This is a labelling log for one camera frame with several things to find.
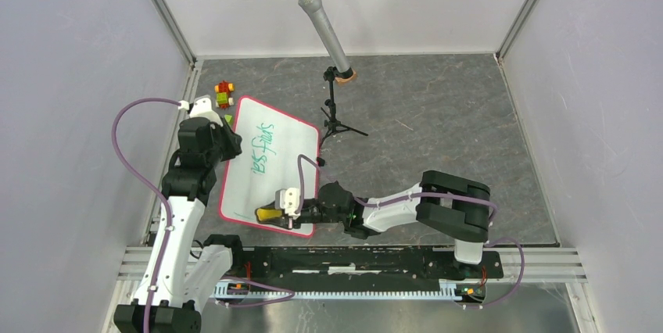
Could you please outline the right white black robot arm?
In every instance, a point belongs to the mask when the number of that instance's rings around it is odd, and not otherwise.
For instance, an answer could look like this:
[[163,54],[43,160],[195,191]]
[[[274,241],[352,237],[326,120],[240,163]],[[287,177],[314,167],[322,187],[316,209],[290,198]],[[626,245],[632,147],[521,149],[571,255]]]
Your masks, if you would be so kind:
[[361,199],[337,182],[320,187],[312,199],[305,199],[299,188],[281,189],[255,214],[258,223],[288,231],[303,224],[340,223],[345,233],[359,239],[419,222],[454,240],[452,268],[470,277],[482,268],[483,246],[496,213],[490,195],[486,184],[428,170],[413,187],[384,198]]

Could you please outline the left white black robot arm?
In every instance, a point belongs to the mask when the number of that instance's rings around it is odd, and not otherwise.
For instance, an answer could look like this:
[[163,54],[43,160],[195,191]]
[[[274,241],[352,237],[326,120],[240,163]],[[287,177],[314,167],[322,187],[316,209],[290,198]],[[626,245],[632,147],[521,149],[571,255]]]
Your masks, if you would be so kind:
[[157,196],[160,221],[151,255],[131,301],[120,304],[113,323],[121,332],[198,332],[202,310],[225,274],[245,268],[236,235],[213,235],[193,268],[188,267],[196,228],[216,184],[218,163],[240,155],[241,137],[226,120],[205,117],[181,122]]

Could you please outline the grey microphone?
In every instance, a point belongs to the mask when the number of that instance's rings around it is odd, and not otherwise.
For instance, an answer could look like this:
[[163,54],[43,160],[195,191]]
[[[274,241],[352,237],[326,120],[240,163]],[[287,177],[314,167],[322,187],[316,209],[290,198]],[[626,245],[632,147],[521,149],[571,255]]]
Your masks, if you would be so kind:
[[333,135],[344,132],[353,132],[362,136],[368,136],[368,134],[363,131],[343,124],[337,118],[335,86],[338,84],[335,82],[335,77],[347,77],[348,75],[351,75],[355,69],[351,67],[346,53],[344,52],[332,23],[324,9],[322,0],[297,0],[297,2],[299,7],[308,15],[325,50],[333,62],[333,64],[323,72],[323,79],[328,82],[329,97],[324,101],[324,107],[321,107],[323,114],[326,116],[326,120],[324,121],[326,132],[320,140],[319,146],[322,147],[324,142]]

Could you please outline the yellow eraser block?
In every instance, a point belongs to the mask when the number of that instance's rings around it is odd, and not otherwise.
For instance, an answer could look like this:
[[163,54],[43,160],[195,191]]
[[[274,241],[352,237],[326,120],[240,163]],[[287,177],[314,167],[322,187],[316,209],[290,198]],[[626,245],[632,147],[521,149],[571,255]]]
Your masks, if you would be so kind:
[[281,209],[268,209],[268,208],[258,208],[256,209],[256,219],[260,223],[267,223],[274,220],[280,220],[283,216]]

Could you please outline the pink framed whiteboard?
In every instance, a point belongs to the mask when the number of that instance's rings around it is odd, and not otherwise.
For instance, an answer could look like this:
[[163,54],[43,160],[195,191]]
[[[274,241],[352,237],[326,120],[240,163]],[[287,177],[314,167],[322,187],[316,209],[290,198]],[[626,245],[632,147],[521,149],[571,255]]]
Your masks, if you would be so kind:
[[259,224],[255,209],[273,202],[276,191],[299,187],[297,157],[303,154],[315,160],[319,156],[320,131],[256,98],[242,96],[236,106],[234,132],[242,138],[242,154],[226,163],[219,215],[237,224],[312,237],[313,224],[293,230]]

